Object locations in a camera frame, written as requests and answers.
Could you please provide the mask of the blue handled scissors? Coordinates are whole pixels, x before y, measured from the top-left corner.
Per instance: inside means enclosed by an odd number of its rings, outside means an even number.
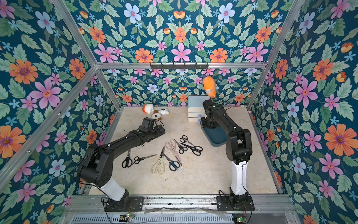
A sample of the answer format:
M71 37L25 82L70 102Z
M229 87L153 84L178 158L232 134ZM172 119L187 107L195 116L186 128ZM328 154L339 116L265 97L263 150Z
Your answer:
M166 154L163 154L163 156L168 160L169 162L169 169L173 172L177 171L180 168L180 163L178 161L171 160Z

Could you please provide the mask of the large black scissors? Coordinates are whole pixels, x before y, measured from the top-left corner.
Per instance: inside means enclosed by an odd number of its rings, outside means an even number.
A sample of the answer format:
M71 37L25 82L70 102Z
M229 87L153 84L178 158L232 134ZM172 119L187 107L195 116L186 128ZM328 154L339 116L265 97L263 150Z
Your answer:
M181 146L186 149L190 149L194 155L200 156L201 152L203 151L203 148L201 146L190 146L184 143L181 143Z

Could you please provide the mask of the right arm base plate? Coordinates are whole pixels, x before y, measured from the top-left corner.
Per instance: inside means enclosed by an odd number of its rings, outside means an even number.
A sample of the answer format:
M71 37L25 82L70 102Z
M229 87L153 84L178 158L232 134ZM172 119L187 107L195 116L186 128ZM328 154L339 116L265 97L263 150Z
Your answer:
M253 199L249 194L237 197L221 195L216 197L216 201L218 211L255 211Z

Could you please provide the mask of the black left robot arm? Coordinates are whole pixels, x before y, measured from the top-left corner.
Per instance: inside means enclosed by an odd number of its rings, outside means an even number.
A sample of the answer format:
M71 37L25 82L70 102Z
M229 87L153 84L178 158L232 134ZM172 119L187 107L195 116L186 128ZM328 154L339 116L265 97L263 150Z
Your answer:
M113 162L132 148L141 146L165 134L163 125L140 126L125 137L101 146L91 145L79 163L78 175L87 183L98 187L109 199L119 202L128 192L112 177Z

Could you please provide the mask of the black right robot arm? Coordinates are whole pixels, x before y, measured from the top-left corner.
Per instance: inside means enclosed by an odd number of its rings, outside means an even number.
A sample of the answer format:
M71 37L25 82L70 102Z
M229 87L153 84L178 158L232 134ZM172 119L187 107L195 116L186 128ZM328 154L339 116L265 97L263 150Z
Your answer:
M221 128L226 135L225 152L232 162L232 184L230 187L231 197L247 196L246 189L247 166L252 150L251 132L236 124L222 105L215 104L208 99L203 102L205 117L201 119L202 128Z

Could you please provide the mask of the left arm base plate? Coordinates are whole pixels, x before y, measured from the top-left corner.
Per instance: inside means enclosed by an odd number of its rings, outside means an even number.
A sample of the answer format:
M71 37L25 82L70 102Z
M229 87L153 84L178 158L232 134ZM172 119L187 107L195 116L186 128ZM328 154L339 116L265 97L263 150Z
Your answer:
M120 201L108 199L104 203L106 212L122 212L122 211L142 211L144 205L144 197L128 196L123 197Z

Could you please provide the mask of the pink kitchen scissors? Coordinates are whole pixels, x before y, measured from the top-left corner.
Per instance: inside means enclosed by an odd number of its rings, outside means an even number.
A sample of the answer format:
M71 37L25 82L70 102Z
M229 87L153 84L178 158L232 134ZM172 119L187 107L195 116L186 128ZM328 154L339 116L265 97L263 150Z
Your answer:
M180 156L176 150L176 141L174 139L170 139L168 142L165 143L165 147L172 152L179 164L182 165Z

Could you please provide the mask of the small black scissors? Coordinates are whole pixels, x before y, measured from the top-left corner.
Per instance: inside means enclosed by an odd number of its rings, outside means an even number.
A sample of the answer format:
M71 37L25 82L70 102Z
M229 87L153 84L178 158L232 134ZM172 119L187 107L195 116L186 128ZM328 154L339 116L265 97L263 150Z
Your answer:
M180 153L180 154L184 154L184 153L188 150L187 147L182 146L182 145L179 144L175 139L174 139L174 141L175 141L176 145L177 145L178 148L179 148L179 153Z

